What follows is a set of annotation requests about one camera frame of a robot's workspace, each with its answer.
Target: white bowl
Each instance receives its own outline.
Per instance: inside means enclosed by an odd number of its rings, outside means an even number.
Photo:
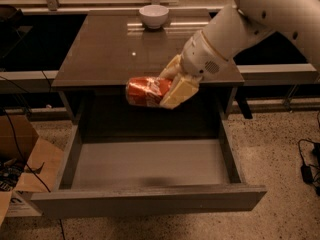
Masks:
[[[147,5],[139,10],[141,21],[148,28],[160,28],[168,19],[169,9],[162,5]]]

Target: open drawer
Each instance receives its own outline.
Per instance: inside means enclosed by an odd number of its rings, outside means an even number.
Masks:
[[[51,193],[33,202],[53,218],[252,210],[213,88],[175,110],[127,104],[119,91],[83,98]]]

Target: red can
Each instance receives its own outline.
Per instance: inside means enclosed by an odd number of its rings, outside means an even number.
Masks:
[[[130,78],[126,87],[129,104],[144,107],[159,107],[172,81],[159,77]]]

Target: floor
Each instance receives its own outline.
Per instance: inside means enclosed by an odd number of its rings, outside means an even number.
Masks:
[[[317,111],[232,114],[233,146],[249,184],[267,187],[250,212],[128,218],[76,218],[62,221],[71,239],[320,239],[320,197],[301,178],[297,142],[320,142]],[[70,133],[69,121],[34,122],[39,135],[60,148]],[[302,143],[308,163],[312,144]],[[58,220],[6,218],[0,239],[62,239]]]

